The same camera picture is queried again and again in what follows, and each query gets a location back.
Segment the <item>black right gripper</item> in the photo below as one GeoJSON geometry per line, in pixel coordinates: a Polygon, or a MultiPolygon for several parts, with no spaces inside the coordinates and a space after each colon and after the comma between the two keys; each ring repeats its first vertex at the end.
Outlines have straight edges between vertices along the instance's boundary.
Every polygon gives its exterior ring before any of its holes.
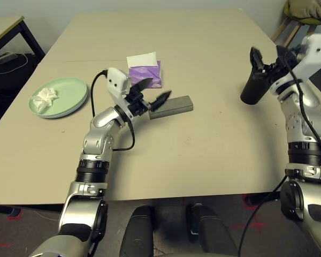
{"type": "Polygon", "coordinates": [[[261,52],[255,47],[251,47],[250,50],[250,62],[252,65],[252,70],[263,71],[264,69],[266,83],[274,83],[289,72],[288,67],[293,69],[299,63],[297,60],[297,52],[295,50],[288,49],[283,46],[276,46],[276,51],[276,61],[272,64],[264,65],[261,52]]]}

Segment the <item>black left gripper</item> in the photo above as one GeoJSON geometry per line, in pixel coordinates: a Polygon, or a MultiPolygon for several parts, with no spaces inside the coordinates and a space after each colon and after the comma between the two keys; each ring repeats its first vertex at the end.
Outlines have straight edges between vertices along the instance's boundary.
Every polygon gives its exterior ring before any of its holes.
{"type": "Polygon", "coordinates": [[[133,117],[142,116],[149,110],[152,112],[156,111],[167,101],[171,95],[172,91],[170,90],[163,92],[161,95],[156,97],[152,103],[145,101],[142,91],[148,88],[152,81],[152,78],[145,78],[137,82],[130,88],[129,93],[125,96],[125,100],[128,102],[127,107],[133,117]]]}

